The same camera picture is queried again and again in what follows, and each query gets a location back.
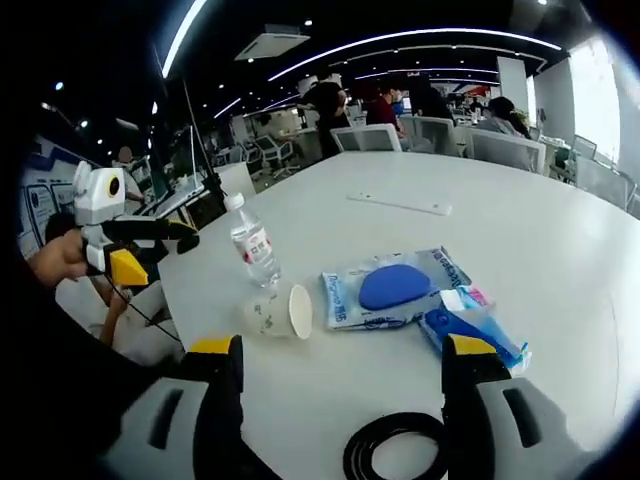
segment bottle label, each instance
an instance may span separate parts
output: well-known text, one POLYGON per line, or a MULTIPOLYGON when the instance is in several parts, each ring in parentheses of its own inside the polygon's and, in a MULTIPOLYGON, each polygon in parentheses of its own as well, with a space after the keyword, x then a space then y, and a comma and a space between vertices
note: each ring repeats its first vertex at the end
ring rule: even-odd
POLYGON ((245 263, 259 263, 271 253, 271 241, 261 228, 244 242, 234 242, 245 263))

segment black cable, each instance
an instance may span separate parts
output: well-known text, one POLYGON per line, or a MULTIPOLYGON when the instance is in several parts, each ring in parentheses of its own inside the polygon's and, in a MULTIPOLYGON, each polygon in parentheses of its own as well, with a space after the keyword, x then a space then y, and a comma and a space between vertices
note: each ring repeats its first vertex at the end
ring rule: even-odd
POLYGON ((385 480, 373 469, 373 452, 384 441, 402 433, 435 440, 438 453, 429 469, 414 480, 440 480, 447 472, 449 454, 444 425, 426 413, 394 413, 358 430, 344 449, 342 467, 347 480, 385 480))
POLYGON ((159 329, 161 332, 164 332, 165 335, 167 335, 170 338, 173 338, 176 342, 178 342, 180 345, 182 345, 182 342, 180 341, 180 339, 178 337, 176 337, 175 335, 170 334, 169 332, 167 332, 164 328, 162 328, 160 325, 158 325, 157 323, 153 323, 151 321, 151 319, 149 317, 147 317, 144 313, 142 313, 135 305, 133 305, 129 300, 127 300, 125 298, 125 296, 122 294, 122 292, 118 289, 118 287, 116 287, 116 284, 113 283, 113 280, 111 279, 111 277, 109 277, 109 275, 105 275, 107 281, 111 284, 111 286, 113 287, 113 290, 120 295, 120 298, 122 298, 129 307, 133 308, 136 312, 138 312, 138 314, 140 314, 142 316, 142 318, 145 319, 145 321, 147 322, 147 327, 156 327, 157 329, 159 329))

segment blue sponge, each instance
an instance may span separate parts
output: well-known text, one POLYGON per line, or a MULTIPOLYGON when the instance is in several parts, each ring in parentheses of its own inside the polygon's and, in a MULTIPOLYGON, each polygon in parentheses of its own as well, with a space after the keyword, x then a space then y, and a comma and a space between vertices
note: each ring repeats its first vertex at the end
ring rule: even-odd
POLYGON ((384 310, 424 297, 430 284, 429 277, 410 265, 389 265, 365 277, 358 300, 367 310, 384 310))

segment bottle cap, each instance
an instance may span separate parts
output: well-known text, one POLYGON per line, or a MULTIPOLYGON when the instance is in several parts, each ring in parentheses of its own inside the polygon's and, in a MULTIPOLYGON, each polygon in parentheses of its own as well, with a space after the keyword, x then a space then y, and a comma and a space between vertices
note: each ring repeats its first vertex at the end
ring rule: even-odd
POLYGON ((244 205, 244 196, 241 193, 232 193, 224 197, 224 206, 227 212, 237 210, 244 205))

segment paper cup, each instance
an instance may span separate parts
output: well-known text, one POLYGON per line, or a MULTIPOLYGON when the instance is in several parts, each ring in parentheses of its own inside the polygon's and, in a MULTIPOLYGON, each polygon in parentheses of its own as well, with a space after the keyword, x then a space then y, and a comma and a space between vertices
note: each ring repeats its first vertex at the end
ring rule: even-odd
POLYGON ((243 307, 251 331, 272 337, 309 338, 313 309, 302 285, 278 282, 253 297, 243 307))

